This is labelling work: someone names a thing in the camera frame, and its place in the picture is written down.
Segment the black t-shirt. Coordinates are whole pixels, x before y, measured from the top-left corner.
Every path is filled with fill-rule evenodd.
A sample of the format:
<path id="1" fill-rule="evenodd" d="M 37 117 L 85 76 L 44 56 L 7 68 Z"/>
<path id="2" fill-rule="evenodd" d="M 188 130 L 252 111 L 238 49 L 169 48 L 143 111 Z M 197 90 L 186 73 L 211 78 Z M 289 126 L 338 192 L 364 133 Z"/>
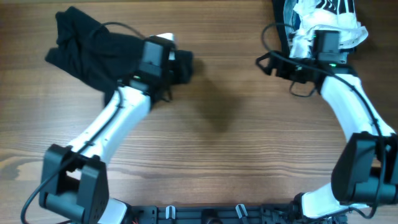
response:
<path id="1" fill-rule="evenodd" d="M 45 61 L 64 70 L 84 84 L 102 91 L 109 103 L 118 86 L 135 88 L 150 97 L 163 100 L 166 86 L 166 51 L 172 44 L 156 35 L 143 36 L 110 32 L 107 23 L 94 20 L 71 6 L 55 15 L 57 46 Z M 190 80 L 193 53 L 190 52 Z"/>

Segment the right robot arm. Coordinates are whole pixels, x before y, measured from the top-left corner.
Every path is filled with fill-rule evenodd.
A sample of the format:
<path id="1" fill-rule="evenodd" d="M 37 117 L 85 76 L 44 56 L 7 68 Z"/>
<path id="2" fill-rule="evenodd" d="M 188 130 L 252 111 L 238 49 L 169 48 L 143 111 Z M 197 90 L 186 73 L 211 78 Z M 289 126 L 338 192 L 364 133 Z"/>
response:
<path id="1" fill-rule="evenodd" d="M 307 58 L 268 50 L 255 64 L 266 74 L 293 84 L 314 84 L 332 108 L 345 134 L 346 146 L 329 184 L 296 196 L 290 219 L 326 220 L 346 212 L 370 219 L 378 207 L 397 204 L 397 133 L 366 96 L 355 70 L 340 63 L 340 33 L 316 30 Z"/>

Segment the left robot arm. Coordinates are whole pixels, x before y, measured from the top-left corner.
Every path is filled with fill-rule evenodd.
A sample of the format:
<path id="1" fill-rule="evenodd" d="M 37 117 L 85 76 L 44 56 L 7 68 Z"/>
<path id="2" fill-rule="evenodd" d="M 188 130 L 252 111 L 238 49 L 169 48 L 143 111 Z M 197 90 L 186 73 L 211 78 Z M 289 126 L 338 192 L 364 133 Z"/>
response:
<path id="1" fill-rule="evenodd" d="M 116 82 L 98 117 L 67 146 L 45 152 L 39 205 L 72 223 L 133 223 L 130 205 L 109 195 L 107 166 L 153 105 L 172 100 L 171 86 L 190 81 L 191 62 L 178 57 L 173 33 L 144 39 L 138 67 Z"/>

